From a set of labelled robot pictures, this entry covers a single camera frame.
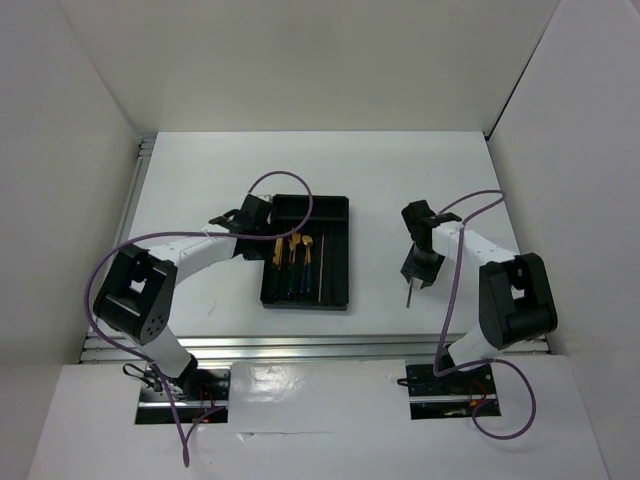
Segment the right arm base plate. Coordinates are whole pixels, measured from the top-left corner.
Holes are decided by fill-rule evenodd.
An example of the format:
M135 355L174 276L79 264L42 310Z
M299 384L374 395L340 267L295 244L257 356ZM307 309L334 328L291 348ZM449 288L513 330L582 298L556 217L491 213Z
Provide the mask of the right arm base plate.
M396 381L409 395L412 420L470 418L501 415L493 372L489 366L436 377L431 364L407 365Z

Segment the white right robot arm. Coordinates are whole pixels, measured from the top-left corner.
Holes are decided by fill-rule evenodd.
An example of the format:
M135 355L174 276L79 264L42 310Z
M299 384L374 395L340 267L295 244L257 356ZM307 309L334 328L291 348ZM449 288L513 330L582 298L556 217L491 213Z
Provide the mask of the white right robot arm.
M409 229L411 247L401 274L424 287L434 284L446 259L454 262L454 278L445 320L433 361L433 375L441 388L460 391L471 370L494 361L514 344L551 333L558 315L542 258L518 254L491 242L461 224ZM446 343L462 269L475 274L478 288L477 321L463 337Z

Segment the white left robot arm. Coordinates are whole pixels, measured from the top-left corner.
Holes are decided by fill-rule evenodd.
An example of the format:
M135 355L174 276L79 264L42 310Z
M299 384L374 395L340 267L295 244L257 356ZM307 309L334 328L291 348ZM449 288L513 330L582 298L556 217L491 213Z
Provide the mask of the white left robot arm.
M136 244L115 256L93 304L93 314L128 337L153 360L163 375L162 386L176 399L193 395L211 376L171 332L168 323L174 290L190 276L238 255L259 257L260 241L272 232L266 220L218 217L201 236L173 240L151 249Z

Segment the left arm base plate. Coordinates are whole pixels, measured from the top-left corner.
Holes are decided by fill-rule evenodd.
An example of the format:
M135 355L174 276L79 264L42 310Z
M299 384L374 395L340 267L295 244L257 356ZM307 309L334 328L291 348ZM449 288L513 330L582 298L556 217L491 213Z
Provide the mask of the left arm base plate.
M135 423L137 425L164 425L174 422L170 402L157 374L149 367L142 369L132 363L122 367L123 373L138 380L140 393ZM231 380L229 368L212 369L199 386L188 393L168 383L181 423L192 423L205 415L204 423L221 424L228 421L228 399Z

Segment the gold fork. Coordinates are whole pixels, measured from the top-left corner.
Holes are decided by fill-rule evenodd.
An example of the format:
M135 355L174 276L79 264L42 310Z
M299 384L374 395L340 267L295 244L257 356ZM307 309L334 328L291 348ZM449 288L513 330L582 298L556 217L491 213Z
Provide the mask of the gold fork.
M287 266L287 290L286 298L288 300L293 298L294 284L295 284L295 266L296 266L296 252L297 246L301 242L301 235L299 232L295 232L289 238L289 256Z

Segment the gold knife green handle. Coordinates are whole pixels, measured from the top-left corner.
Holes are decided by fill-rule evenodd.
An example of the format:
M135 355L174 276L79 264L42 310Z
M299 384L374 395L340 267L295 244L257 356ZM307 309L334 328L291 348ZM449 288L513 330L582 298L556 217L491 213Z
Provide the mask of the gold knife green handle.
M280 276L281 263L282 263L283 244L284 244L283 238L278 238L275 241L274 255L272 258L272 265L271 265L271 277L270 277L271 285L269 290L269 297L271 299L276 299L278 295L278 284L279 284L279 276Z

